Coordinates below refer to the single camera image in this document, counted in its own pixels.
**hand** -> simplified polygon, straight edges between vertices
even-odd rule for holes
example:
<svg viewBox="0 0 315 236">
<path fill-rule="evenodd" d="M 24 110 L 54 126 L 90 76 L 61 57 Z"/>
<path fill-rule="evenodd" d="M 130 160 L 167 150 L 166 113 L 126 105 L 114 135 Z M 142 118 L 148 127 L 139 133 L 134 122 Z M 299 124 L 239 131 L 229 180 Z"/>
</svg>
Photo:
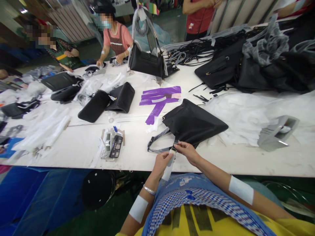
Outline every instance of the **hand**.
<svg viewBox="0 0 315 236">
<path fill-rule="evenodd" d="M 217 0 L 215 5 L 213 6 L 215 9 L 218 9 L 222 4 L 222 0 Z"/>
<path fill-rule="evenodd" d="M 69 51 L 65 51 L 65 53 L 64 53 L 67 57 L 74 57 L 74 55 L 71 53 L 71 52 L 69 52 Z"/>
<path fill-rule="evenodd" d="M 164 174 L 168 162 L 172 157 L 173 154 L 169 154 L 169 152 L 163 152 L 158 154 L 155 159 L 155 164 L 151 175 L 154 176 L 157 180 L 160 180 Z"/>
<path fill-rule="evenodd" d="M 116 56 L 116 61 L 121 64 L 122 60 L 125 58 L 125 53 L 121 53 L 118 56 Z"/>
<path fill-rule="evenodd" d="M 197 152 L 196 149 L 189 143 L 178 142 L 178 145 L 174 145 L 177 149 L 177 152 L 183 154 L 187 157 L 187 160 L 193 166 L 196 166 L 199 160 L 202 158 Z"/>
<path fill-rule="evenodd" d="M 96 65 L 98 66 L 98 67 L 103 67 L 103 61 L 101 60 L 101 59 L 99 59 L 97 62 L 96 62 Z"/>
<path fill-rule="evenodd" d="M 203 7 L 210 8 L 214 6 L 215 3 L 216 3 L 216 0 L 203 0 Z"/>
</svg>

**bracelet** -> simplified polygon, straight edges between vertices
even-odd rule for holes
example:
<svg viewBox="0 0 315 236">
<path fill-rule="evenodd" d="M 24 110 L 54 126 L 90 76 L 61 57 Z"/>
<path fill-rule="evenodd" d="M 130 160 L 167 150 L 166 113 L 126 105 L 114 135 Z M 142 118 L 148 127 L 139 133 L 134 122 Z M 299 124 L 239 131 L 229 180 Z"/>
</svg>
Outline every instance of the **bracelet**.
<svg viewBox="0 0 315 236">
<path fill-rule="evenodd" d="M 149 193 L 149 194 L 151 194 L 152 196 L 155 196 L 155 194 L 156 194 L 156 192 L 155 191 L 153 191 L 153 190 L 151 190 L 151 189 L 149 189 L 149 188 L 147 188 L 146 186 L 144 186 L 143 185 L 143 187 L 144 187 L 144 189 Z"/>
</svg>

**black strap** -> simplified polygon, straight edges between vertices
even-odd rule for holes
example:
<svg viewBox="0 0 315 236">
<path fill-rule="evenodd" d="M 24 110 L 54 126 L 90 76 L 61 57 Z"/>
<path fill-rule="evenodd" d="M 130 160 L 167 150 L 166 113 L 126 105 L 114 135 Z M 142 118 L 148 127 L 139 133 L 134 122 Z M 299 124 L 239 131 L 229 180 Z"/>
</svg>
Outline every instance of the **black strap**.
<svg viewBox="0 0 315 236">
<path fill-rule="evenodd" d="M 159 139 L 160 137 L 164 136 L 165 134 L 171 132 L 170 128 L 166 128 L 163 132 L 161 132 L 160 134 L 158 134 L 155 137 L 152 137 L 150 142 L 148 143 L 148 152 L 154 152 L 154 153 L 162 153 L 162 152 L 166 152 L 169 151 L 171 148 L 175 148 L 174 145 L 172 147 L 167 147 L 167 148 L 163 148 L 163 149 L 151 149 L 150 146 L 152 145 L 152 143 L 154 143 L 157 139 Z M 176 132 L 175 135 L 175 140 L 174 140 L 174 144 L 178 144 L 178 138 L 179 138 L 179 132 Z"/>
</svg>

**apron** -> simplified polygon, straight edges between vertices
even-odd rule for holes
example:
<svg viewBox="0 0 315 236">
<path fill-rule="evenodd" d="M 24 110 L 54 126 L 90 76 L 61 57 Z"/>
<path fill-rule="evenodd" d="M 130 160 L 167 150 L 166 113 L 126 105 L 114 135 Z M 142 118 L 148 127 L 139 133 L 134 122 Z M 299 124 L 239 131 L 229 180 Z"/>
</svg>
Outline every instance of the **apron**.
<svg viewBox="0 0 315 236">
<path fill-rule="evenodd" d="M 165 216 L 184 204 L 207 205 L 223 211 L 256 235 L 276 236 L 252 210 L 228 196 L 203 174 L 192 173 L 160 181 L 142 236 L 154 236 Z"/>
<path fill-rule="evenodd" d="M 124 46 L 122 44 L 122 39 L 121 39 L 121 28 L 122 27 L 120 26 L 119 38 L 113 38 L 111 36 L 111 33 L 109 32 L 109 29 L 107 29 L 109 40 L 111 42 L 111 47 L 112 47 L 113 51 L 115 52 L 116 56 L 125 52 Z"/>
<path fill-rule="evenodd" d="M 79 57 L 67 57 L 64 52 L 65 49 L 63 48 L 63 46 L 61 45 L 61 43 L 59 42 L 58 39 L 56 39 L 56 41 L 58 42 L 59 46 L 61 47 L 62 51 L 60 52 L 54 52 L 53 50 L 49 49 L 49 51 L 54 55 L 54 57 L 58 60 L 58 62 L 60 64 L 63 64 L 67 67 L 69 67 L 70 69 L 78 69 L 80 67 L 84 67 L 85 65 L 83 64 L 83 62 L 80 60 Z"/>
</svg>

